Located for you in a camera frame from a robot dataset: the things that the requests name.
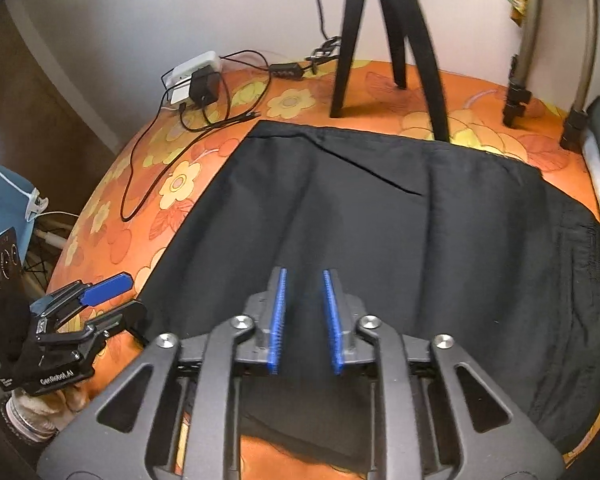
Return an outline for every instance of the metal pole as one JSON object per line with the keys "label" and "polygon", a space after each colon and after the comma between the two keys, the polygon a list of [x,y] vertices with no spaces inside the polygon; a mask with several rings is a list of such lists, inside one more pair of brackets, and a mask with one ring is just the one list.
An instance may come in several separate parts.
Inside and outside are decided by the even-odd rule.
{"label": "metal pole", "polygon": [[526,13],[522,25],[520,52],[518,54],[516,69],[511,78],[513,83],[523,88],[526,87],[526,79],[529,76],[531,60],[533,58],[534,50],[536,49],[541,7],[542,0],[526,0]]}
{"label": "metal pole", "polygon": [[593,65],[596,62],[596,49],[598,47],[598,0],[587,0],[587,36],[584,46],[584,59],[578,91],[573,101],[573,109],[582,112],[589,94]]}

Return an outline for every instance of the white wall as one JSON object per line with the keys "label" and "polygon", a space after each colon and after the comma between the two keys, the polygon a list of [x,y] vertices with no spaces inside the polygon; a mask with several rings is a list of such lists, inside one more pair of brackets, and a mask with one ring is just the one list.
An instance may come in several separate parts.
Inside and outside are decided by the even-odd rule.
{"label": "white wall", "polygon": [[[421,3],[442,69],[506,84],[520,31],[509,19],[505,0]],[[8,4],[52,81],[63,94],[78,95],[69,101],[83,117],[90,117],[85,120],[97,134],[113,135],[119,142],[155,113],[161,95],[159,75],[170,67],[206,50],[226,54],[255,48],[278,53],[270,54],[273,61],[301,59],[321,39],[314,0],[8,0]],[[337,34],[343,0],[324,4],[328,33]],[[580,71],[585,4],[586,0],[544,2],[530,88],[565,108],[573,99]],[[367,0],[357,57],[388,59],[378,0]],[[592,95],[600,92],[600,48],[594,77]]]}

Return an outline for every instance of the black power adapter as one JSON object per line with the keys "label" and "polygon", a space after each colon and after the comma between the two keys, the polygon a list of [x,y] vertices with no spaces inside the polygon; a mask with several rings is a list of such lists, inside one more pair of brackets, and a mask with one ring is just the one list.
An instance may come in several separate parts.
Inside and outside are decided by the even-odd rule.
{"label": "black power adapter", "polygon": [[203,66],[191,74],[189,98],[194,108],[204,108],[218,101],[221,77],[211,65]]}

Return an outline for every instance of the metal screw head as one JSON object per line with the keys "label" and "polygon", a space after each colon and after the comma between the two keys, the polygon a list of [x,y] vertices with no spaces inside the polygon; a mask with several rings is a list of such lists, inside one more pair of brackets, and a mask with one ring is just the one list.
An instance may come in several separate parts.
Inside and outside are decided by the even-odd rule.
{"label": "metal screw head", "polygon": [[382,321],[378,316],[363,316],[360,318],[360,326],[362,328],[374,329],[382,325]]}
{"label": "metal screw head", "polygon": [[160,348],[173,348],[174,346],[176,346],[176,343],[178,342],[178,338],[176,336],[174,336],[173,334],[160,334],[157,339],[155,340],[155,343],[160,347]]}
{"label": "metal screw head", "polygon": [[441,350],[446,350],[454,345],[454,339],[448,334],[438,334],[433,338],[433,344]]}
{"label": "metal screw head", "polygon": [[247,330],[253,326],[253,319],[244,314],[240,314],[239,316],[231,318],[231,326],[238,330]]}

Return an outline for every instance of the blue cloth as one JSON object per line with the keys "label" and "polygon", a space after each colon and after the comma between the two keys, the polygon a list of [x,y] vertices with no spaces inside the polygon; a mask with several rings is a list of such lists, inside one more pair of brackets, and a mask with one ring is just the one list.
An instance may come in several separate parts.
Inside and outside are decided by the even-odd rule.
{"label": "blue cloth", "polygon": [[[31,192],[34,187],[27,179],[17,173],[0,166],[0,171],[23,191]],[[29,200],[23,194],[13,189],[0,177],[0,233],[14,227],[18,239],[18,252],[20,260],[24,261],[33,233],[34,222],[27,222],[24,218]]]}

